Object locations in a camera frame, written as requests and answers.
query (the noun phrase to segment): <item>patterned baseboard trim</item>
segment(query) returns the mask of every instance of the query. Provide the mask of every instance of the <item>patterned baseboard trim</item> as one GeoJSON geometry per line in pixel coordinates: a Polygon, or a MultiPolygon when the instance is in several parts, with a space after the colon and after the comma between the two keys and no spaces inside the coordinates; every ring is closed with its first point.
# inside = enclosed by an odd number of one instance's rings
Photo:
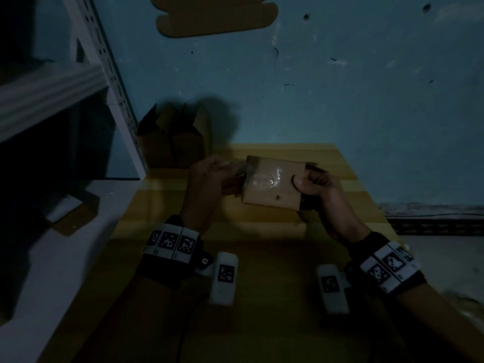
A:
{"type": "Polygon", "coordinates": [[[484,219],[388,218],[399,236],[484,236],[484,219]]]}

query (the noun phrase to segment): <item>person's left hand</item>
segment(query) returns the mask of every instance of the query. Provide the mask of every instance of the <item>person's left hand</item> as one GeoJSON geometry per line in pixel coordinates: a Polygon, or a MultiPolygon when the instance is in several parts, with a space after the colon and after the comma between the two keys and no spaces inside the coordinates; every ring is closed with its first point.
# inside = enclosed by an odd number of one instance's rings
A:
{"type": "Polygon", "coordinates": [[[224,163],[215,155],[191,166],[179,214],[187,228],[200,234],[208,230],[222,196],[240,193],[245,180],[240,174],[244,166],[244,161],[224,163]]]}

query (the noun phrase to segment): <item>person's right hand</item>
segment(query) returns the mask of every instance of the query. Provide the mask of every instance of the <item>person's right hand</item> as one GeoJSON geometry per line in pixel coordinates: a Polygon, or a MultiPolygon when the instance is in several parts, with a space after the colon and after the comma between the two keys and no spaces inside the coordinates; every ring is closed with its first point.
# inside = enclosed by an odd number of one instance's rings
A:
{"type": "Polygon", "coordinates": [[[354,212],[335,176],[307,169],[304,178],[294,176],[292,183],[302,194],[320,197],[319,218],[330,237],[346,244],[358,242],[372,232],[354,212]]]}

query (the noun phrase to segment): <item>hand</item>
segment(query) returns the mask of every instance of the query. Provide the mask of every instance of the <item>hand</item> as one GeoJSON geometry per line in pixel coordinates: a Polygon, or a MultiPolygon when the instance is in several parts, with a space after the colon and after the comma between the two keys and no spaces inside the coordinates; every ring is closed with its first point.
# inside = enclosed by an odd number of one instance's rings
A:
{"type": "Polygon", "coordinates": [[[245,177],[239,173],[244,166],[244,161],[224,163],[215,155],[192,165],[179,214],[187,228],[200,234],[209,229],[222,196],[240,193],[245,177]]]}
{"type": "Polygon", "coordinates": [[[356,215],[341,182],[328,172],[305,170],[304,178],[294,176],[294,187],[302,194],[321,198],[319,218],[329,236],[341,243],[354,243],[372,231],[356,215]]]}

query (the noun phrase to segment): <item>white device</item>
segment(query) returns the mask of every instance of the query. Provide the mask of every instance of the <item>white device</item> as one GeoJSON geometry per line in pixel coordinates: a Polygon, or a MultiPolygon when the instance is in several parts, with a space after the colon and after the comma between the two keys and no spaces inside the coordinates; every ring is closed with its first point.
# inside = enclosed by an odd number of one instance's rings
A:
{"type": "Polygon", "coordinates": [[[214,263],[204,270],[196,269],[199,275],[212,278],[209,303],[231,306],[234,303],[239,258],[228,252],[218,252],[214,263]]]}
{"type": "Polygon", "coordinates": [[[319,265],[316,268],[319,289],[323,297],[324,306],[329,315],[349,314],[345,289],[351,287],[344,273],[334,264],[319,265]]]}

